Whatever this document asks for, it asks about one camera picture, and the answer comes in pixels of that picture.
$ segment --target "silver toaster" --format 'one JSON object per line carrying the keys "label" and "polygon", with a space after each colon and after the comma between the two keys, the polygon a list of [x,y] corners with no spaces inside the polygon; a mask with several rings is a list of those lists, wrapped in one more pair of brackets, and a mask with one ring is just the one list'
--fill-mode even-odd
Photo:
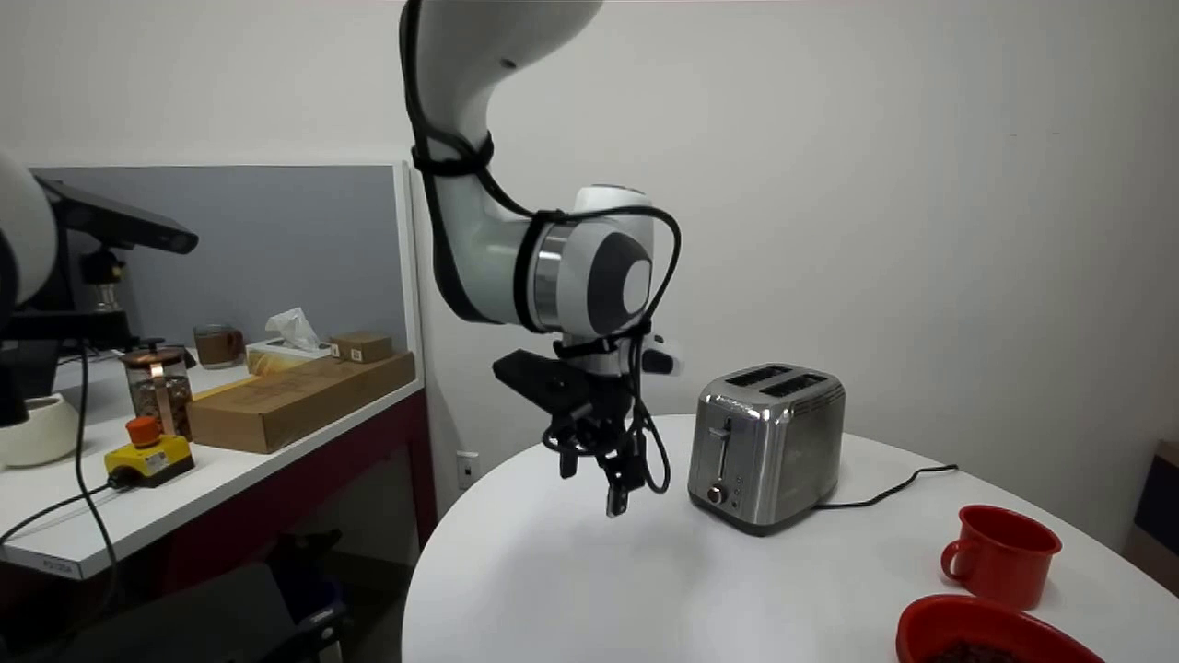
{"label": "silver toaster", "polygon": [[690,499],[749,534],[774,534],[833,499],[846,384],[762,364],[707,384],[697,408]]}

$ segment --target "toaster slot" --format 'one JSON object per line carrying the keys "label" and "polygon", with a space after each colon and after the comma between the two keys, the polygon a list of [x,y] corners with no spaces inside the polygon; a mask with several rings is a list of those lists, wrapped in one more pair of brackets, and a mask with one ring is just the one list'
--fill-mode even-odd
{"label": "toaster slot", "polygon": [[731,384],[734,384],[734,388],[753,388],[753,384],[767,384],[767,380],[789,375],[789,373],[793,373],[793,369],[784,369],[784,364],[762,364],[762,369],[753,369],[753,373],[734,375]]}
{"label": "toaster slot", "polygon": [[769,393],[769,398],[789,398],[789,393],[799,393],[799,389],[807,389],[807,388],[814,388],[814,384],[825,384],[825,375],[810,375],[810,373],[789,375],[789,380],[782,380],[782,384],[769,384],[762,393]]}

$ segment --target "red mug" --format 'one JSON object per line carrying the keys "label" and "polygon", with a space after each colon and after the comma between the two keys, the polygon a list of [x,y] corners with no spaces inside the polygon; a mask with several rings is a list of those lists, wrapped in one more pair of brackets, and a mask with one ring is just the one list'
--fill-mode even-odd
{"label": "red mug", "polygon": [[946,580],[979,601],[1016,612],[1035,609],[1063,537],[1030,517],[990,505],[971,505],[957,521],[961,537],[944,548]]}

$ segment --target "desk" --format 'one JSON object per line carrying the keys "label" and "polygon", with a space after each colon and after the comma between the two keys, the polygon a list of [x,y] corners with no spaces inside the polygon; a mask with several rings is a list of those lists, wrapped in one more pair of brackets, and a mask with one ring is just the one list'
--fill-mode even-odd
{"label": "desk", "polygon": [[[211,389],[245,375],[245,369],[193,369],[193,389]],[[77,384],[77,364],[64,364],[61,384]],[[422,521],[418,526],[424,537],[434,526],[434,483],[429,450],[430,443],[422,408],[422,388],[408,384],[276,453],[193,445],[193,473],[155,490],[104,490],[95,499],[95,507],[109,521],[117,556],[132,556],[143,544],[175,534],[177,526],[190,526],[180,532],[190,544],[177,544],[195,553],[186,562],[186,575],[211,575],[231,569],[235,553],[259,548],[261,537],[276,534],[276,526],[295,523],[306,507],[340,490],[381,453],[408,445],[414,499]],[[126,418],[130,389],[123,364],[110,359],[91,360],[90,429],[83,458],[90,485],[109,483],[104,453],[126,443]],[[73,493],[73,461],[26,473],[0,473],[0,532]],[[0,548],[0,562],[61,580],[91,580],[109,569],[109,548],[90,507],[77,501],[14,534]]]}
{"label": "desk", "polygon": [[[406,663],[873,663],[897,659],[900,612],[939,580],[939,548],[971,501],[1053,526],[1041,619],[1106,659],[1179,659],[1179,601],[1059,517],[967,473],[923,477],[864,512],[814,512],[778,537],[749,537],[687,493],[694,418],[660,418],[672,493],[636,493],[605,521],[605,480],[557,480],[526,450],[475,483],[430,534],[406,601]],[[846,438],[833,501],[873,499],[925,458]]]}

